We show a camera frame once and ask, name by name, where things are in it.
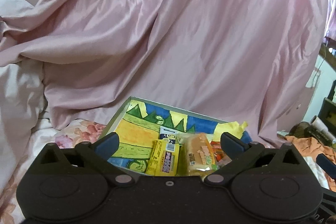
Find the orange cloth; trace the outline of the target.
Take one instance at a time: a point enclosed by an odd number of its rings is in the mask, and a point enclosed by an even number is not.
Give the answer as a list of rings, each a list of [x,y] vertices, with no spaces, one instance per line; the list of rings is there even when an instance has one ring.
[[[322,153],[335,164],[335,151],[331,147],[321,144],[313,137],[297,138],[287,135],[285,136],[285,140],[296,147],[311,168],[320,185],[335,192],[335,181],[316,163],[317,156]]]

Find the sandwich bread packet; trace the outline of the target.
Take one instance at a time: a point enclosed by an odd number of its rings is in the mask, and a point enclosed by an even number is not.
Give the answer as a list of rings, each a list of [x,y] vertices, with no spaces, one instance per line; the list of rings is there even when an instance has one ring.
[[[186,173],[189,176],[206,177],[218,169],[207,134],[200,132],[185,135],[182,144],[185,152]]]

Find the dark blue small box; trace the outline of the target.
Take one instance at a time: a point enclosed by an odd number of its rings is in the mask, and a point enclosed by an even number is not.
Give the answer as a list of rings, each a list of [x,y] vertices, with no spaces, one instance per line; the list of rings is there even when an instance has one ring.
[[[181,145],[183,143],[183,133],[175,129],[161,126],[159,129],[159,139],[165,140],[171,144]]]

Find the wooden framed window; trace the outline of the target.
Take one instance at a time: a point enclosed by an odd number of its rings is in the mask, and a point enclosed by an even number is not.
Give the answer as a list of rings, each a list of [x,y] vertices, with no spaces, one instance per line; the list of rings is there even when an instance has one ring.
[[[319,55],[322,57],[324,62],[327,62],[336,71],[336,58],[332,53],[329,52],[329,49],[325,43],[321,44]]]

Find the rolled white paper tube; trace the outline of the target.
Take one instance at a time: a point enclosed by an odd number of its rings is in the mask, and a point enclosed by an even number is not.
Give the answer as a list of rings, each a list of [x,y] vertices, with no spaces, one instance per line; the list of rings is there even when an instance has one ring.
[[[326,124],[323,123],[323,121],[318,118],[318,116],[314,116],[312,120],[310,121],[310,124],[322,134],[322,136],[331,142],[331,144],[335,144],[335,136],[329,132],[329,129],[327,128]]]

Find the yellow candy bar packet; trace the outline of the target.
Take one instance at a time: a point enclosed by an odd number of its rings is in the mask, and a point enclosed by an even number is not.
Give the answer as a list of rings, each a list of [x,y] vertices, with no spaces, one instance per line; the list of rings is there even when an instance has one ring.
[[[179,148],[179,144],[156,140],[145,173],[150,176],[176,176]]]

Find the pink satin curtain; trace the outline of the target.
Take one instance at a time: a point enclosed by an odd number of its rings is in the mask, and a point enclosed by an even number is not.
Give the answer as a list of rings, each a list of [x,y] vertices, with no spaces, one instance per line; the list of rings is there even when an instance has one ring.
[[[51,123],[106,123],[130,96],[278,146],[304,89],[327,0],[1,0],[1,65],[41,61]]]

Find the pink hanging garment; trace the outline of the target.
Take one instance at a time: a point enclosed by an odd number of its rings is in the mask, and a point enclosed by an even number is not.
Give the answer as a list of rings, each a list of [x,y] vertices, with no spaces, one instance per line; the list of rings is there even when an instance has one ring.
[[[327,43],[335,48],[335,0],[328,0],[324,37]]]

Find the dark wooden cabinet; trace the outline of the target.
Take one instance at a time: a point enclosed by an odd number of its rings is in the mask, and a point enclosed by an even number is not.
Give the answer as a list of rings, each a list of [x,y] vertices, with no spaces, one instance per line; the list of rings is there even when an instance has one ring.
[[[329,132],[335,135],[336,131],[336,123],[335,123],[335,114],[336,114],[336,106],[333,101],[335,95],[335,83],[336,80],[333,81],[331,86],[329,95],[323,99],[321,110],[318,114],[320,120],[327,126]]]

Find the grey shallow snack box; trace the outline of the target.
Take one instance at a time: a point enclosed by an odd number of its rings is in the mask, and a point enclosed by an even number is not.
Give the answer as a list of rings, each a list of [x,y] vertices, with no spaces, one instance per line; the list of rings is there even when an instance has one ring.
[[[251,142],[247,123],[225,122],[191,111],[136,97],[128,98],[105,130],[119,144],[107,161],[151,176],[200,176],[231,162],[221,149],[221,135],[230,133]]]

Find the floral quilt bedspread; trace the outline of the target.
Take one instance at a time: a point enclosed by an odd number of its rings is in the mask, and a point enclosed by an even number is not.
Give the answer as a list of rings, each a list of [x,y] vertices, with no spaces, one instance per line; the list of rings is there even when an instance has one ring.
[[[13,175],[1,194],[1,223],[22,223],[25,220],[17,201],[17,190],[24,194],[24,186],[30,186],[29,174],[56,173],[60,164],[70,165],[62,155],[75,145],[98,140],[105,125],[96,122],[75,120],[61,131],[51,126],[50,120],[40,119],[32,130],[26,150]]]

